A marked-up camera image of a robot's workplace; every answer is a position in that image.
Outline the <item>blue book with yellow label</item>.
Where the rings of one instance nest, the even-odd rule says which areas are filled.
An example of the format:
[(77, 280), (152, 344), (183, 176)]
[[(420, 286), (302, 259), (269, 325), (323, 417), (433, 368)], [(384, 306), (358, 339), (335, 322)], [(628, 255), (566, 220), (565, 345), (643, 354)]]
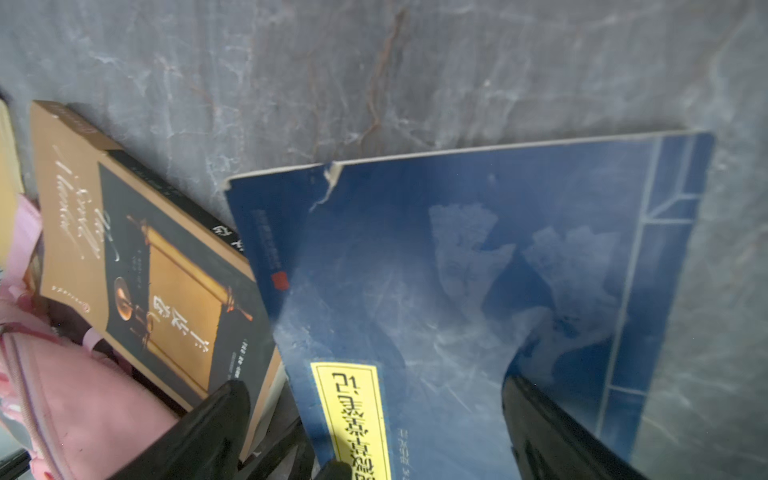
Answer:
[(508, 375), (629, 459), (714, 150), (662, 132), (230, 178), (319, 461), (515, 479)]

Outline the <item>pink student backpack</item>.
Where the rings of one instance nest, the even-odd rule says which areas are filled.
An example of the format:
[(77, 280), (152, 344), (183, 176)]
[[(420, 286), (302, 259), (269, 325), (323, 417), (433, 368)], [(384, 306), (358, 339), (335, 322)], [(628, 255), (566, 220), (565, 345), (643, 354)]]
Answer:
[(38, 314), (25, 274), (42, 231), (18, 198), (1, 281), (1, 424), (30, 456), (36, 479), (107, 479), (178, 421), (116, 362), (59, 336)]

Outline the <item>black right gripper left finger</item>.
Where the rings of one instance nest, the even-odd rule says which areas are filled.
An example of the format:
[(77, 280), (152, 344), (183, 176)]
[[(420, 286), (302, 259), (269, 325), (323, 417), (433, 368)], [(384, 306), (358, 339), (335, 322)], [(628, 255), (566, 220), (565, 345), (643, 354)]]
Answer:
[(232, 479), (250, 408), (245, 383), (229, 380), (112, 477)]

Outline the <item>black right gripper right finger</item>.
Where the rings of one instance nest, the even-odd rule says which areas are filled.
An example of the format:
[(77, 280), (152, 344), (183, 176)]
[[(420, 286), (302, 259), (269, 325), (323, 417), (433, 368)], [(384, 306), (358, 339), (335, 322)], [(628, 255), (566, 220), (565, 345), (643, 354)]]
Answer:
[(645, 478), (522, 376), (505, 378), (502, 409), (523, 479)]

